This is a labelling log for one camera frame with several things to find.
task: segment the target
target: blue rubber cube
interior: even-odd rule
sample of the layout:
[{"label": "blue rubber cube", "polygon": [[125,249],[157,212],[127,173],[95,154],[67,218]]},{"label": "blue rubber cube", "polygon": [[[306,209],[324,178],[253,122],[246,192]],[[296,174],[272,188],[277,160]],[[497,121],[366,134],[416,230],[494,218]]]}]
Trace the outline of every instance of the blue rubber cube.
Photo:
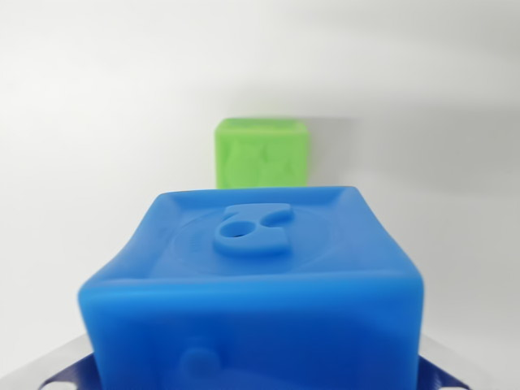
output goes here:
[{"label": "blue rubber cube", "polygon": [[104,390],[414,390],[422,306],[349,187],[165,193],[80,290]]}]

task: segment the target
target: green block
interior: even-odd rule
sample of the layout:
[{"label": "green block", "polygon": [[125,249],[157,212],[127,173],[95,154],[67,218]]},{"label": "green block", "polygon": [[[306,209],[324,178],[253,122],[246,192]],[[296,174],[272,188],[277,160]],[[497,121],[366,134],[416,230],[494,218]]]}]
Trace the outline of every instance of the green block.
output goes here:
[{"label": "green block", "polygon": [[215,132],[217,188],[307,184],[309,132],[293,119],[225,119]]}]

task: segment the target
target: cube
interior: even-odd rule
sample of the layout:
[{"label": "cube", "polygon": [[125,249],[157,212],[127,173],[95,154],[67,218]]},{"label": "cube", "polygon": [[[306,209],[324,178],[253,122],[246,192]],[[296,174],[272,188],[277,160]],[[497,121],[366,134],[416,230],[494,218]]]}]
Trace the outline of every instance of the cube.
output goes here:
[{"label": "cube", "polygon": [[348,187],[165,193],[80,290],[104,390],[414,390],[422,305]]},{"label": "cube", "polygon": [[309,132],[301,122],[225,119],[215,145],[219,189],[306,185]]}]

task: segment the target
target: blue block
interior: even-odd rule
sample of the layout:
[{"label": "blue block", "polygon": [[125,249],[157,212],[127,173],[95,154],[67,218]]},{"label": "blue block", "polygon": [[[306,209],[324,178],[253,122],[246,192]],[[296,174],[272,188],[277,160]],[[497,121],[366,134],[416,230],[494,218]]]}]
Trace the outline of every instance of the blue block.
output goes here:
[{"label": "blue block", "polygon": [[422,305],[342,187],[165,193],[80,290],[105,390],[414,390]]}]

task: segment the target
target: block side face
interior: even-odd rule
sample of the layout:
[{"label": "block side face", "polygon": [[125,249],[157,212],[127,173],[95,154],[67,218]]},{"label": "block side face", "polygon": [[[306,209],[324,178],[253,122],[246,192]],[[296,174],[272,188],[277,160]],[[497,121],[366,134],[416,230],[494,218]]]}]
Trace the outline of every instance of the block side face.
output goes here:
[{"label": "block side face", "polygon": [[302,123],[229,121],[215,133],[218,188],[306,185],[309,134]]},{"label": "block side face", "polygon": [[[266,283],[239,296],[105,290],[84,296],[82,311],[103,383],[117,386],[107,388],[182,390],[204,380],[205,388],[412,390],[421,288],[360,278]],[[194,353],[208,376],[193,369]]]}]

